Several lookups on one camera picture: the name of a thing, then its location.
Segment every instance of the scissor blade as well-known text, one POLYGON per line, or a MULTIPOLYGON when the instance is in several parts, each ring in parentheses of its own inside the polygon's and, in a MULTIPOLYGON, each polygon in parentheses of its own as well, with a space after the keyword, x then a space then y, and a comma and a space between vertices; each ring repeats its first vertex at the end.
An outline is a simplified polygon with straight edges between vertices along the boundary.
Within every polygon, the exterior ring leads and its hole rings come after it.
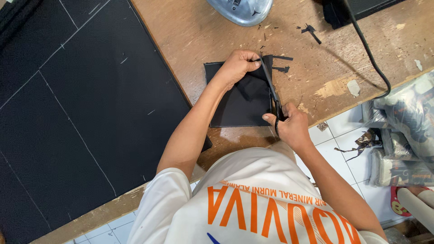
POLYGON ((267 67, 265 66, 265 63, 264 63, 264 60, 262 58, 262 54, 261 53, 259 54, 259 58, 261 60, 262 68, 264 69, 265 77, 267 78, 268 85, 271 88, 271 94, 273 95, 273 100, 274 101, 279 101, 280 100, 279 96, 277 95, 276 90, 275 90, 275 88, 273 86, 273 83, 271 82, 271 75, 270 75, 270 73, 268 73, 267 67))

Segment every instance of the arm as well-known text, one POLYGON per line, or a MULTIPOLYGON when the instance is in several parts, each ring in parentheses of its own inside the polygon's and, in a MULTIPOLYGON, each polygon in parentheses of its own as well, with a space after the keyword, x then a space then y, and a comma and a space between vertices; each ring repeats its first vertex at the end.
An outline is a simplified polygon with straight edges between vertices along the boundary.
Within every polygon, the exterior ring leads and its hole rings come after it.
MULTIPOLYGON (((307 114, 300 112, 292 103, 285 104, 282 110, 288 119, 279 121, 280 138, 310 170, 323 200, 358 231, 376 233, 387 241, 380 222, 369 205, 315 148, 309 136, 307 114)), ((274 125, 276 117, 273 114, 264 114, 263 119, 274 125)))
POLYGON ((194 165, 204 145, 208 126, 221 98, 244 77, 246 72, 259 68, 260 61, 248 62, 251 59, 259 59, 259 56, 248 50, 235 50, 231 53, 206 86, 196 104, 170 136, 158 164, 157 174, 165 168, 178 168, 185 173, 188 180, 191 179, 194 165))

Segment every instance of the hand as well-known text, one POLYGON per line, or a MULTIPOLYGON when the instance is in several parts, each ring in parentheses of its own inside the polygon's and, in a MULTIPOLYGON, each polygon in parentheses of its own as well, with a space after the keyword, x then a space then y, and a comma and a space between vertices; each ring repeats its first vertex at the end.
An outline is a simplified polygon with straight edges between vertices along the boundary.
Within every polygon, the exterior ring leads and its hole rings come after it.
MULTIPOLYGON (((307 114, 299 111, 292 103, 282 106, 282 111, 288 118, 285 121, 279 121, 277 125, 280 139, 288 144, 296 154, 314 146, 309 136, 307 114)), ((276 116, 266 113, 262 119, 274 125, 276 116)))
POLYGON ((259 55, 250 50, 234 50, 211 81, 218 81, 225 86, 226 91, 229 91, 246 72, 254 71, 261 66, 261 61, 249 62, 257 59, 259 55))

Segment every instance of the scissor handle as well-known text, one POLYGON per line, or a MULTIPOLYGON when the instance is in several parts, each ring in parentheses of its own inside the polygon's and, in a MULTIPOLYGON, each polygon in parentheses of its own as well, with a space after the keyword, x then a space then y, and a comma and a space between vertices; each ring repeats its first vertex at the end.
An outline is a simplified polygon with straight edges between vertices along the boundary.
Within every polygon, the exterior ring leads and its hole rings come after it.
POLYGON ((277 130, 277 124, 279 121, 285 121, 285 116, 283 115, 282 105, 280 101, 274 101, 274 105, 276 107, 276 122, 274 122, 274 129, 276 131, 277 136, 279 136, 279 131, 277 130))

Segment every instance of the clothes iron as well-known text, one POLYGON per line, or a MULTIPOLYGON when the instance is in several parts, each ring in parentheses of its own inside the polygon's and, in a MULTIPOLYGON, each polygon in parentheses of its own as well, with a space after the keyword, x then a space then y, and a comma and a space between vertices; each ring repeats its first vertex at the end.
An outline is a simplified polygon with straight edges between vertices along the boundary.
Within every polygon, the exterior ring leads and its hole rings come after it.
POLYGON ((214 9, 241 26, 261 23, 273 6, 273 0, 207 0, 214 9))

